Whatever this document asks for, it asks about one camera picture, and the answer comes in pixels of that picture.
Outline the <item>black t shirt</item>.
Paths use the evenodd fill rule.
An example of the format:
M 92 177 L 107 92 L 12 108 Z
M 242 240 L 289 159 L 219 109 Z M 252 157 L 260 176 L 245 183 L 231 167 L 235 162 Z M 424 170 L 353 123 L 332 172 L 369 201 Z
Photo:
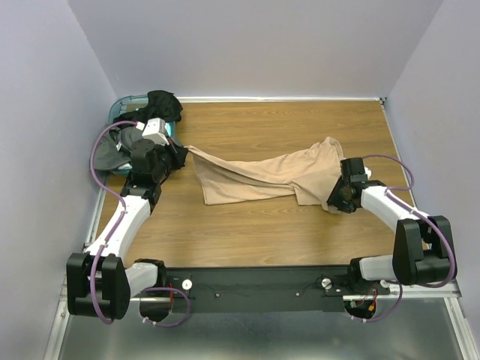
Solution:
M 146 123 L 149 119 L 160 118 L 166 123 L 182 120 L 183 106 L 171 92 L 154 90 L 147 93 L 148 103 L 136 111 L 135 121 Z

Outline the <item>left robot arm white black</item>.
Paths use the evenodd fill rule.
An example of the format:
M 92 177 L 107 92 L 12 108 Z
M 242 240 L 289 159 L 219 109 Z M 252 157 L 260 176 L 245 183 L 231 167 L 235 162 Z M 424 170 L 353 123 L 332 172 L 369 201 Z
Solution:
M 140 227 L 150 217 L 171 173 L 185 166 L 188 151 L 171 139 L 158 145 L 150 139 L 132 145 L 132 168 L 117 193 L 118 206 L 97 239 L 67 260 L 67 308 L 70 314 L 120 320 L 131 298 L 145 291 L 159 296 L 167 285 L 164 262 L 139 259 L 131 267 L 124 259 Z

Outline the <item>beige t shirt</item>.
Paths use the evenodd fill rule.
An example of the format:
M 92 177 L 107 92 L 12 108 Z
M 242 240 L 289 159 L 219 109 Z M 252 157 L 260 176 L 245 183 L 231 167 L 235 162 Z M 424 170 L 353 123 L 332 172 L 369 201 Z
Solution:
M 344 151 L 328 136 L 310 148 L 260 161 L 224 160 L 189 145 L 208 206 L 294 195 L 300 206 L 339 211 L 327 200 L 341 175 Z

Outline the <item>teal plastic basket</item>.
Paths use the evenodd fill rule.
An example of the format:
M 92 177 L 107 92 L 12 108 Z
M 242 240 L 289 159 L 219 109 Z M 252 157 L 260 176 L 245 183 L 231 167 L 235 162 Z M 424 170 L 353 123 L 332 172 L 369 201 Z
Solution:
M 117 100 L 109 111 L 109 120 L 108 123 L 113 123 L 113 120 L 120 116 L 123 113 L 138 110 L 143 108 L 148 103 L 148 96 L 146 94 L 141 95 L 131 95 L 127 97 L 120 98 Z M 176 123 L 170 122 L 166 124 L 166 130 L 169 136 L 179 143 L 177 139 Z

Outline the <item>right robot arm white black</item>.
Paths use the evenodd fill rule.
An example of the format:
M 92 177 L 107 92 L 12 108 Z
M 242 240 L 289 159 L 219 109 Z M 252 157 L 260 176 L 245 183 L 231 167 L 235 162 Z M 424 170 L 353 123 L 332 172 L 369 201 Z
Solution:
M 351 214 L 369 211 L 394 233 L 391 255 L 355 258 L 345 275 L 346 288 L 363 293 L 374 281 L 401 285 L 443 287 L 457 275 L 457 261 L 449 220 L 407 204 L 381 181 L 370 180 L 362 157 L 340 162 L 340 177 L 328 204 Z

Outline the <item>grey t shirt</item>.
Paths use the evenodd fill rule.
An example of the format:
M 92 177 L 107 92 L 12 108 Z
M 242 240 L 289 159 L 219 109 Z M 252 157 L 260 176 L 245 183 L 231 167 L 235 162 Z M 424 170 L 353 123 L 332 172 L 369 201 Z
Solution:
M 93 165 L 97 171 L 113 171 L 131 164 L 132 146 L 142 139 L 142 131 L 133 126 L 110 129 L 100 140 Z

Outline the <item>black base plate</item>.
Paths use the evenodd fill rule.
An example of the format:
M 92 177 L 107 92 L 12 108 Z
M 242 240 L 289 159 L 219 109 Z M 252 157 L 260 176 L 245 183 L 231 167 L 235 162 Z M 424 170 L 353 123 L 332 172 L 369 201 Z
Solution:
M 146 292 L 139 297 L 144 317 L 162 320 L 189 310 L 200 313 L 342 312 L 348 297 L 383 293 L 378 282 L 350 277 L 346 265 L 168 268 L 166 283 L 182 295 Z

